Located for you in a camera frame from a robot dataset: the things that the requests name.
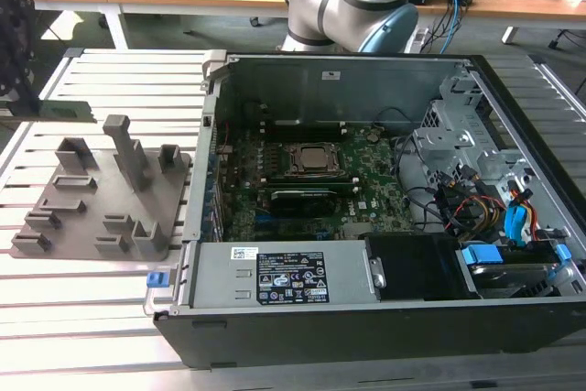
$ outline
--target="blue cable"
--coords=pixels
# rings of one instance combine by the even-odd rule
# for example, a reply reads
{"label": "blue cable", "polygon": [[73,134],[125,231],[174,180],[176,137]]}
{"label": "blue cable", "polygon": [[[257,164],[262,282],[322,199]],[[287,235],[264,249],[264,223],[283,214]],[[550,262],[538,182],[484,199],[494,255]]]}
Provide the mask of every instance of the blue cable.
{"label": "blue cable", "polygon": [[451,43],[451,39],[454,37],[453,32],[456,25],[456,19],[458,18],[458,9],[458,0],[454,0],[454,17],[451,20],[450,32],[448,32],[448,36],[446,37],[446,41],[443,44],[443,48],[441,48],[441,51],[439,52],[440,54],[443,54],[443,52]]}

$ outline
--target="red wire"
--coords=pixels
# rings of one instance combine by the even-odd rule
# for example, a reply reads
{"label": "red wire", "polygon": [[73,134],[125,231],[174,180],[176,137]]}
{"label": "red wire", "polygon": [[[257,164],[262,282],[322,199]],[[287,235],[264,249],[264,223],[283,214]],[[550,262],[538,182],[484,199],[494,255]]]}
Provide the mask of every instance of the red wire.
{"label": "red wire", "polygon": [[[497,205],[498,205],[500,208],[502,208],[503,210],[505,209],[505,206],[503,205],[503,203],[502,203],[501,201],[499,201],[498,199],[495,199],[494,197],[489,197],[489,196],[480,196],[480,195],[473,195],[473,196],[470,196],[470,197],[468,197],[468,198],[466,198],[466,199],[464,199],[464,200],[462,201],[462,203],[461,203],[461,204],[460,204],[460,206],[459,206],[459,207],[456,209],[456,212],[454,213],[454,215],[452,215],[452,217],[456,217],[456,215],[458,215],[458,212],[460,212],[460,211],[461,211],[461,210],[464,208],[464,205],[465,205],[465,203],[466,203],[467,201],[471,201],[471,200],[474,200],[474,199],[487,199],[488,201],[494,201],[494,202],[496,202],[496,204],[497,204]],[[446,227],[444,228],[444,230],[446,230],[446,229],[450,228],[450,226],[451,226],[451,222],[448,222],[448,224],[446,224]]]}
{"label": "red wire", "polygon": [[226,137],[223,139],[223,146],[220,148],[220,154],[223,153],[223,150],[226,148],[228,144],[228,135],[230,134],[230,126],[228,125],[228,121],[226,121]]}

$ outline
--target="desk leg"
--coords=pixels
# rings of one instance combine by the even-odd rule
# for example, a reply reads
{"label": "desk leg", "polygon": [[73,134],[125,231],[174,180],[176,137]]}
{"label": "desk leg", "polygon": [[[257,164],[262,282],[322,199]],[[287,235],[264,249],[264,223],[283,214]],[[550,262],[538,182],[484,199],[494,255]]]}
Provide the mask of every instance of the desk leg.
{"label": "desk leg", "polygon": [[120,11],[105,11],[110,34],[116,49],[128,49],[128,28],[124,13]]}
{"label": "desk leg", "polygon": [[516,31],[518,30],[518,27],[508,27],[505,33],[503,34],[503,38],[501,38],[503,43],[505,43],[506,45],[510,45],[511,43],[513,43],[513,38],[515,38]]}

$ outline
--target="cpu socket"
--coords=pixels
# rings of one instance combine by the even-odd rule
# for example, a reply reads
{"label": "cpu socket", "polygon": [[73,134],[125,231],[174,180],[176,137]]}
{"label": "cpu socket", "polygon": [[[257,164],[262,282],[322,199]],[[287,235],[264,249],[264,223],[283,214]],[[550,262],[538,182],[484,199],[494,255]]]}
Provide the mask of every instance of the cpu socket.
{"label": "cpu socket", "polygon": [[338,148],[334,144],[296,144],[287,148],[290,167],[286,174],[343,174],[338,160]]}

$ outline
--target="warning label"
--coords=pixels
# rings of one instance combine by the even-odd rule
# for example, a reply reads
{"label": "warning label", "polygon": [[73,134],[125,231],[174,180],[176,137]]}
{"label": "warning label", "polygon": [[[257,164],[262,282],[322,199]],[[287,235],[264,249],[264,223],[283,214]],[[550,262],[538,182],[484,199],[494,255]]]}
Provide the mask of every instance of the warning label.
{"label": "warning label", "polygon": [[256,273],[263,306],[330,302],[322,252],[257,254]]}

